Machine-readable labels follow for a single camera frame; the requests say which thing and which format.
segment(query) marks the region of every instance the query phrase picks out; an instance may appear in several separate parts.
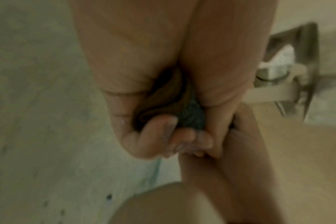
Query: hand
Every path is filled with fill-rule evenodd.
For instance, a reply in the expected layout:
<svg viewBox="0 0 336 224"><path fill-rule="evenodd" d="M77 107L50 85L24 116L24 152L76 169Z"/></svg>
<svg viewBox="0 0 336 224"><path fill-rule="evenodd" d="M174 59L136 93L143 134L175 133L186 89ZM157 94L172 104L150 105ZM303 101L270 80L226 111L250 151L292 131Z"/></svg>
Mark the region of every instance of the hand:
<svg viewBox="0 0 336 224"><path fill-rule="evenodd" d="M202 190L221 215L233 223L284 223L277 183L253 111L240 105L223 156L180 154L182 181Z"/></svg>
<svg viewBox="0 0 336 224"><path fill-rule="evenodd" d="M181 151L221 156L228 124L251 85L275 0L70 0L73 18L114 132L133 156ZM151 119L138 133L134 108L159 73L178 65L205 108L205 131L175 129L176 117Z"/></svg>

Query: tiled floor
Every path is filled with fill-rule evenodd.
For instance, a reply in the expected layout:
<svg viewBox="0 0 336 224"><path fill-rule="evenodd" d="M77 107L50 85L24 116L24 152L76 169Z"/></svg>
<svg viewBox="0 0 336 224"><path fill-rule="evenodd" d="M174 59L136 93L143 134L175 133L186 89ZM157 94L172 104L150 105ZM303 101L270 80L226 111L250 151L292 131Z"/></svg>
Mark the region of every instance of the tiled floor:
<svg viewBox="0 0 336 224"><path fill-rule="evenodd" d="M336 71L336 34L320 50ZM336 129L254 111L293 223L336 224ZM125 198L179 179L175 158L160 163L118 146L66 2L0 1L0 224L106 223Z"/></svg>

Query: skin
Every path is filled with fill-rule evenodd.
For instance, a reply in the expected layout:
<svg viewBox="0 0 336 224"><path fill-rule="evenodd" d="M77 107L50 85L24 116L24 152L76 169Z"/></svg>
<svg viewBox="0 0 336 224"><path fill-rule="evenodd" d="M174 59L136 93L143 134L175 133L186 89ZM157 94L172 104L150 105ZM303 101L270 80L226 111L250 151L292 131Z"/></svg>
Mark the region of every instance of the skin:
<svg viewBox="0 0 336 224"><path fill-rule="evenodd" d="M180 154L182 183L131 198L110 223L287 223L252 110L240 105L233 123L221 158Z"/></svg>
<svg viewBox="0 0 336 224"><path fill-rule="evenodd" d="M223 140L266 49L276 0L69 0L78 37L114 132L132 156L222 156ZM178 65L204 107L204 131L162 114L138 133L134 108Z"/></svg>

